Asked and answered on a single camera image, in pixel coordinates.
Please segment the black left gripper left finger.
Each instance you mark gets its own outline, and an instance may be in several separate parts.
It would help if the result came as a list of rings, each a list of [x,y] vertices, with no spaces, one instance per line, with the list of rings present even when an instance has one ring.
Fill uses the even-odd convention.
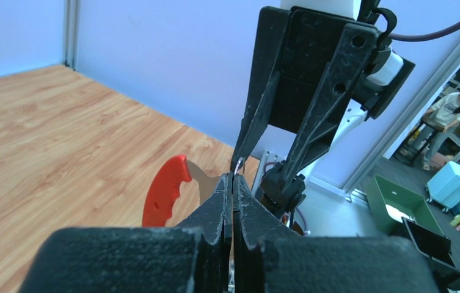
[[[69,227],[39,248],[20,292],[226,292],[231,226],[224,174],[173,228]]]

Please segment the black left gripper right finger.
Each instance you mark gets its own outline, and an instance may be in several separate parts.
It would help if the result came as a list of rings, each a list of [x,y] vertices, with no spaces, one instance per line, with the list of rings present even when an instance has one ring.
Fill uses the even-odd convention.
[[[423,257],[398,236],[304,237],[233,176],[236,292],[438,292]]]

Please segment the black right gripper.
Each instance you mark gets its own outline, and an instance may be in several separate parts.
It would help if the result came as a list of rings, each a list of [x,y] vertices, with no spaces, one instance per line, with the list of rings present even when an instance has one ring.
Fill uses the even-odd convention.
[[[268,122],[298,132],[279,175],[281,183],[290,183],[329,151],[329,136],[343,130],[350,107],[360,110],[364,120],[378,118],[414,69],[414,63],[403,58],[402,69],[389,85],[367,80],[378,54],[392,48],[389,33],[395,26],[393,12],[376,6],[361,7],[355,21],[299,6],[290,13],[261,8],[230,170],[238,171],[252,154]]]

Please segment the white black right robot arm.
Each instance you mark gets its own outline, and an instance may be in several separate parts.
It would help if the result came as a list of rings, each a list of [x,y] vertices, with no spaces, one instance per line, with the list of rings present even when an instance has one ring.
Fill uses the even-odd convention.
[[[350,102],[366,119],[378,118],[413,70],[391,47],[396,24],[377,1],[283,1],[260,10],[230,171],[243,168],[268,126],[294,133],[258,191],[275,216],[304,199],[302,171],[348,131]]]

